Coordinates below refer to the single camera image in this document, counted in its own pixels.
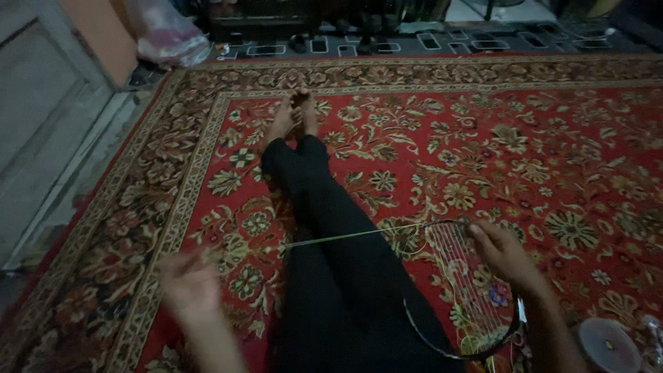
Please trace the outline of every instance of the round container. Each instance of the round container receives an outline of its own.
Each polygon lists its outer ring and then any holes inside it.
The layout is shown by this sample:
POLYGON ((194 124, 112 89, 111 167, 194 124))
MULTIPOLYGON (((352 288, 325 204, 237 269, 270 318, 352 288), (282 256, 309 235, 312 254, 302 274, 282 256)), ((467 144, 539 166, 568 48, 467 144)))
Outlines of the round container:
POLYGON ((608 373, 637 373, 642 357, 614 320, 590 317, 578 329, 580 344, 596 366, 608 373))

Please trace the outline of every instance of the plastic bag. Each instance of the plastic bag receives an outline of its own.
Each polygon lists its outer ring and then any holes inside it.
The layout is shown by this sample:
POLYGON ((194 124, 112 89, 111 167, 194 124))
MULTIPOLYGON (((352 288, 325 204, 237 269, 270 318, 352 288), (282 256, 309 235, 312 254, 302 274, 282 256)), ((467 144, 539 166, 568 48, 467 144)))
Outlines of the plastic bag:
POLYGON ((140 57, 161 65, 193 66, 210 55, 210 41, 168 0, 125 0, 140 57))

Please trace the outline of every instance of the door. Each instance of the door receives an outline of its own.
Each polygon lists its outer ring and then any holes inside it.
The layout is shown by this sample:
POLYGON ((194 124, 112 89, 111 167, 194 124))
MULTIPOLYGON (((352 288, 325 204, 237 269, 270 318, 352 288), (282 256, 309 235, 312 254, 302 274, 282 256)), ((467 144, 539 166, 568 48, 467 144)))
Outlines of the door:
POLYGON ((55 0, 0 0, 0 266, 113 94, 55 0))

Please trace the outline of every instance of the floral pattern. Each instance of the floral pattern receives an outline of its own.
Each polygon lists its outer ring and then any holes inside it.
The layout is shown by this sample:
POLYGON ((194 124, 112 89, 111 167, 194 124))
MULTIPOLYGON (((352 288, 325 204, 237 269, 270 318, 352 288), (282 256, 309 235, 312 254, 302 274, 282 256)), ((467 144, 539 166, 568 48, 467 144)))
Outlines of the floral pattern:
MULTIPOLYGON (((257 148, 281 90, 300 85, 317 90, 335 179, 378 227, 503 226, 569 325, 615 319, 642 347, 642 316, 663 317, 661 67, 658 56, 582 55, 179 70, 0 337, 0 370, 190 371, 181 332, 158 308, 156 263, 196 248, 221 274, 249 369, 262 370, 294 220, 257 148)), ((413 232, 385 236, 459 343, 472 333, 468 310, 413 232)), ((489 291, 488 271, 472 276, 489 291)), ((495 366, 509 371, 508 356, 495 366)))

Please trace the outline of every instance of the wall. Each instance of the wall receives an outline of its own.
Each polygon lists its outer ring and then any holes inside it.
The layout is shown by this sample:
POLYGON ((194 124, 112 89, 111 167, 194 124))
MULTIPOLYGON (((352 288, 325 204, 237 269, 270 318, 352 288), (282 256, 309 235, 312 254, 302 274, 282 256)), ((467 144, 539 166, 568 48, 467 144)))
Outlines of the wall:
POLYGON ((124 86, 137 65, 136 42, 111 0, 60 0, 60 3, 108 76, 116 86, 124 86))

